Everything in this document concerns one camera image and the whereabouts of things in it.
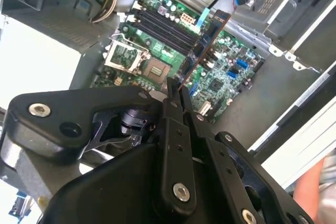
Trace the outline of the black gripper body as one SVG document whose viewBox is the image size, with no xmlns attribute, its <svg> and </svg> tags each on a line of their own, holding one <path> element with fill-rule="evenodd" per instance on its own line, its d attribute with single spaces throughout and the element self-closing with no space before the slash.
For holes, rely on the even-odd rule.
<svg viewBox="0 0 336 224">
<path fill-rule="evenodd" d="M 145 144 L 64 185 L 42 223 L 235 223 L 190 144 Z"/>
</svg>

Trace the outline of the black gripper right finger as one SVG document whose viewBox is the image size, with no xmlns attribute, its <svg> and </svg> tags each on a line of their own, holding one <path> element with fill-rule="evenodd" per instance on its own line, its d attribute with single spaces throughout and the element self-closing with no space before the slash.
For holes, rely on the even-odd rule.
<svg viewBox="0 0 336 224">
<path fill-rule="evenodd" d="M 192 151 L 206 166 L 210 188 L 224 223 L 313 223 L 309 215 L 228 132 L 214 135 L 192 110 L 187 87 L 181 103 L 191 128 Z"/>
</svg>

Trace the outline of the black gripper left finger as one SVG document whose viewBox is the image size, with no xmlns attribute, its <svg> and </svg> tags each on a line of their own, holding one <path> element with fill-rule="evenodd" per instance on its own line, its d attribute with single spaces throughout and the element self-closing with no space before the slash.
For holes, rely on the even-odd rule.
<svg viewBox="0 0 336 224">
<path fill-rule="evenodd" d="M 181 86 L 158 100 L 137 86 L 22 94 L 6 112 L 7 162 L 35 199 L 140 145 L 190 144 Z"/>
</svg>

